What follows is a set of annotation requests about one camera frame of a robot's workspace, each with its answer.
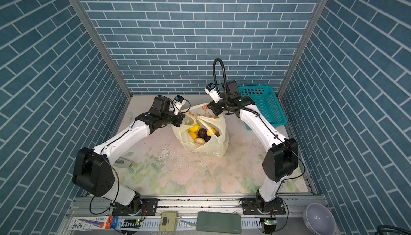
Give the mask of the yellow lemon fruit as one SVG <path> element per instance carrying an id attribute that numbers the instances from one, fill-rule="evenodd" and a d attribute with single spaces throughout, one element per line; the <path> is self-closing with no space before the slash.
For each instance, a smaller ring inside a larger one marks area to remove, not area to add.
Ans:
<path id="1" fill-rule="evenodd" d="M 195 126 L 189 128 L 189 131 L 193 132 L 193 133 L 198 133 L 200 131 L 200 129 L 201 129 L 200 125 L 198 123 L 196 123 Z"/>

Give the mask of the beige pear fruit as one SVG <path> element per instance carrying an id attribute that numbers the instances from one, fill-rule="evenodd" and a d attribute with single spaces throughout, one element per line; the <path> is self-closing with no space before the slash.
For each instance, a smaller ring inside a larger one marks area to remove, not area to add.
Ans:
<path id="1" fill-rule="evenodd" d="M 199 144 L 199 145 L 204 145 L 204 144 L 206 143 L 206 141 L 205 141 L 203 138 L 200 138 L 200 137 L 196 138 L 196 139 L 194 140 L 194 142 L 195 142 L 196 144 Z"/>

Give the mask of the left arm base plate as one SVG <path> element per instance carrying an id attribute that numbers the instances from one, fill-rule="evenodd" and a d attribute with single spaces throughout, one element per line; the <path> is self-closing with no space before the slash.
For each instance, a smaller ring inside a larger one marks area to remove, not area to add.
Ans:
<path id="1" fill-rule="evenodd" d="M 154 216 L 159 200 L 156 198 L 138 199 L 128 206 L 114 203 L 112 216 Z"/>

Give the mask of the yellow translucent plastic bag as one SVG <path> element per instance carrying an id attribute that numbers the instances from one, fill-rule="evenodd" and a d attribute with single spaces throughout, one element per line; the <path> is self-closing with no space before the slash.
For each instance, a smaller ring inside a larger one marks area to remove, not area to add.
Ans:
<path id="1" fill-rule="evenodd" d="M 221 158 L 226 153 L 229 146 L 229 135 L 226 131 L 226 121 L 223 114 L 216 116 L 206 104 L 196 105 L 183 109 L 185 117 L 180 127 L 172 127 L 173 133 L 179 140 L 183 148 L 192 153 L 198 153 L 209 157 Z M 199 145 L 189 135 L 189 128 L 198 123 L 201 128 L 216 129 L 216 135 L 204 138 L 205 144 Z"/>

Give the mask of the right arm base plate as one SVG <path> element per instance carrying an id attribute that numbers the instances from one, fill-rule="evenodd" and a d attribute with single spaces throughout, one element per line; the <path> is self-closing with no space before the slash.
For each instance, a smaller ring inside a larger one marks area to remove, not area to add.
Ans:
<path id="1" fill-rule="evenodd" d="M 265 202 L 262 198 L 241 198 L 239 203 L 244 215 L 286 214 L 285 205 L 280 197 L 270 202 Z"/>

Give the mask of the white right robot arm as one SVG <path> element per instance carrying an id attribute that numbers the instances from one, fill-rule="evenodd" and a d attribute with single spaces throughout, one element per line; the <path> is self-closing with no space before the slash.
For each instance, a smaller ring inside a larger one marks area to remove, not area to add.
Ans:
<path id="1" fill-rule="evenodd" d="M 287 139 L 278 132 L 263 116 L 257 105 L 249 96 L 242 96 L 234 81 L 223 85 L 224 92 L 220 93 L 218 86 L 209 83 L 205 92 L 212 101 L 208 108 L 215 115 L 224 111 L 236 115 L 245 122 L 256 134 L 266 150 L 262 167 L 265 173 L 263 185 L 256 193 L 261 206 L 278 198 L 280 187 L 290 178 L 298 167 L 298 143 L 295 139 Z"/>

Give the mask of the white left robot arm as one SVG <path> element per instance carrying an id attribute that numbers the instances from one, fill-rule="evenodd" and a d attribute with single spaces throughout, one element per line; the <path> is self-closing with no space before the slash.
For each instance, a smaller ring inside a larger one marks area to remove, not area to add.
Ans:
<path id="1" fill-rule="evenodd" d="M 96 197 L 125 207 L 130 215 L 137 214 L 142 208 L 141 195 L 121 184 L 113 165 L 157 129 L 168 124 L 179 127 L 185 117 L 182 107 L 186 102 L 182 96 L 156 96 L 150 110 L 137 116 L 122 132 L 92 149 L 82 148 L 74 162 L 73 183 Z"/>

